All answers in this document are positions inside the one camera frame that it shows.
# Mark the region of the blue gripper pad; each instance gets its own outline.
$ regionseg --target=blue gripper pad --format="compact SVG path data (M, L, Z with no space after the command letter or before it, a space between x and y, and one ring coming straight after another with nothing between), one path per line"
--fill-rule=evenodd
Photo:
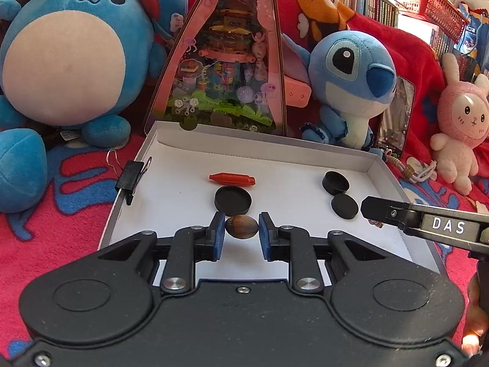
M226 230L224 229L225 223L226 216L224 214L221 214L216 230L216 244L214 244L214 260L216 261L219 261L221 258L222 245L224 244L224 235L226 234Z
M260 233L260 244L262 245L263 258L268 262L270 260L270 239L268 237L267 226L265 225L265 220L263 219L262 214L260 214L260 218L258 218L259 225L259 233Z

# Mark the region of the black hockey puck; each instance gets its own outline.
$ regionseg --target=black hockey puck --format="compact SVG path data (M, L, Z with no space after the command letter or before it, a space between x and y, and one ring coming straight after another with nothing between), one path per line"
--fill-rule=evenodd
M339 172L328 171L323 178L323 187L329 194L336 196L339 193L345 193L350 188L350 183Z
M251 206L251 196L241 187L223 186L217 189L214 205L227 217L246 215Z
M334 213L343 219L353 219L358 214L358 204L350 196L338 193L331 200Z

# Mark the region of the tag label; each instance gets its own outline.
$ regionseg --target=tag label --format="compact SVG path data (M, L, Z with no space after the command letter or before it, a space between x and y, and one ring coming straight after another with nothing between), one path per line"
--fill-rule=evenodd
M64 130L60 132L61 137L66 141L79 138L81 136L79 131Z
M437 217L429 214L425 214L421 222L422 230L471 242L477 241L479 227L480 225L475 222Z

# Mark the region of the stuffed animal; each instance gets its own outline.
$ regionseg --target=stuffed animal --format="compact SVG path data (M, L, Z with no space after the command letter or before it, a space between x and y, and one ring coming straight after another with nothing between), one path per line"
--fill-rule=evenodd
M0 47L0 212L35 205L47 185L40 136L28 119L80 130L110 148L129 137L117 116L157 78L171 38L171 17L187 0L0 0L12 21Z
M373 134L368 122L392 102L395 91L395 67L387 49L363 32L341 31L322 39L309 53L283 35L285 74L304 81L324 106L318 126L305 125L304 140L372 149ZM297 55L300 61L291 64ZM306 68L307 73L298 73Z
M440 133L431 137L433 159L437 172L453 184L460 194L472 190L469 176L479 171L473 148L479 146L489 132L489 79L478 75L475 84L460 81L457 59L453 54L442 56L447 87L438 102Z

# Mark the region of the human hand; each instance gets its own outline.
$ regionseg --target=human hand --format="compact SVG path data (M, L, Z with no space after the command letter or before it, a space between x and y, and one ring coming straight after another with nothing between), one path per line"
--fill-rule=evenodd
M489 317L479 306L480 288L477 273L470 279L467 292L469 305L467 306L462 350L468 356L473 356L479 352L480 337L489 329Z

